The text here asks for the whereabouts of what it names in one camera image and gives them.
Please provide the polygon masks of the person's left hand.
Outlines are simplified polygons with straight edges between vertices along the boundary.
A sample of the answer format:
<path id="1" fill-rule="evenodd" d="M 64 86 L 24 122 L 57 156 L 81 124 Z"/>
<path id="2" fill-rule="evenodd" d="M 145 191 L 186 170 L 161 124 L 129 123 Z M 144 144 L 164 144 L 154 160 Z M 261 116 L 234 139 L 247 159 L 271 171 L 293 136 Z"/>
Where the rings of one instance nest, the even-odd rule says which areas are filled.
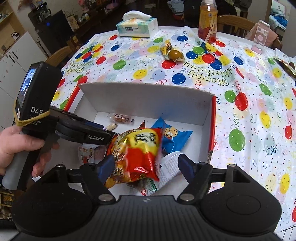
<path id="1" fill-rule="evenodd" d="M 16 153 L 22 151 L 35 151 L 41 149 L 45 141 L 21 134 L 22 128 L 10 126 L 1 131 L 1 176 L 6 173 L 6 168 L 10 165 Z M 43 173 L 46 164 L 51 159 L 51 151 L 43 153 L 32 169 L 32 176 L 37 177 Z"/>

